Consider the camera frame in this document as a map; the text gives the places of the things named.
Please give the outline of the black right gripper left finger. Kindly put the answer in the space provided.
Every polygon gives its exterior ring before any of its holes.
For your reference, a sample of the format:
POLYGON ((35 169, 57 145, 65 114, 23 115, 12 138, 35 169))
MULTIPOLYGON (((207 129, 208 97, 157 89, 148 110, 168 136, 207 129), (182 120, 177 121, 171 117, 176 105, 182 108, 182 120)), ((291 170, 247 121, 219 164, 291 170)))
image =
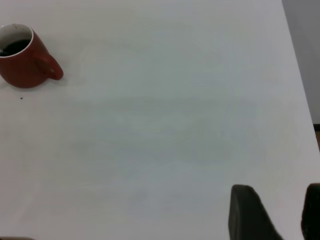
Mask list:
POLYGON ((231 240, 281 240, 257 192, 249 185, 231 188, 228 216, 231 240))

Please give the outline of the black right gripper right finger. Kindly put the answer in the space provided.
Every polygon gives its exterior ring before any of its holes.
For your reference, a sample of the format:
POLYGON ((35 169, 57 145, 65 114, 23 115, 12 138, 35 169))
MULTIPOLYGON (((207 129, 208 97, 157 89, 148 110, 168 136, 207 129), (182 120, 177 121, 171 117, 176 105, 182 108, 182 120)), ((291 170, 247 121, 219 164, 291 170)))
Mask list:
POLYGON ((305 194, 301 218, 301 231, 305 240, 320 239, 320 184, 312 183, 305 194))

